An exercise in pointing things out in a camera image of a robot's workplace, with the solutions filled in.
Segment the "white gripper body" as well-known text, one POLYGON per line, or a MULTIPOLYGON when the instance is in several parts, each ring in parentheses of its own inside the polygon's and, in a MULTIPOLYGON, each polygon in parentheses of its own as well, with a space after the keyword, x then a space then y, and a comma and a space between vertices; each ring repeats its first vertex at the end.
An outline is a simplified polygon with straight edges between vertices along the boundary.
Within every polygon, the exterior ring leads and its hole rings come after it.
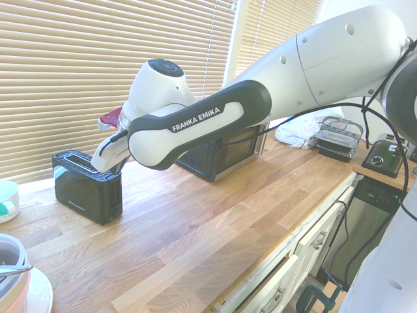
POLYGON ((130 157, 128 148, 128 131, 122 130, 106 138, 94 152, 92 166, 99 172, 113 171, 114 165, 130 157))

